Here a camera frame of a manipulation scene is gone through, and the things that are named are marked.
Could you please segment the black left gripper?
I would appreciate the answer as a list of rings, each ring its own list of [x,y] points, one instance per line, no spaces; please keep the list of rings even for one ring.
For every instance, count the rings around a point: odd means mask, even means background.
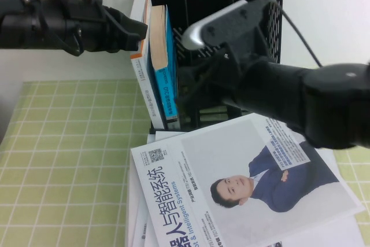
[[[61,0],[61,3],[65,20],[61,49],[73,56],[78,57],[85,51],[137,51],[139,42],[146,37],[145,23],[111,8],[119,28],[113,30],[103,0]]]

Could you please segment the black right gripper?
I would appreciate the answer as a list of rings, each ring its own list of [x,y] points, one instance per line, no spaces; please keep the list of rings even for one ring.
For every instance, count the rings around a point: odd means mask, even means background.
[[[180,67],[177,77],[180,86],[193,86],[199,80],[201,88],[192,92],[190,87],[179,91],[179,109],[191,114],[214,106],[230,106],[243,110],[237,103],[234,93],[241,80],[241,69],[233,55],[227,52],[216,53],[199,61],[200,67]]]

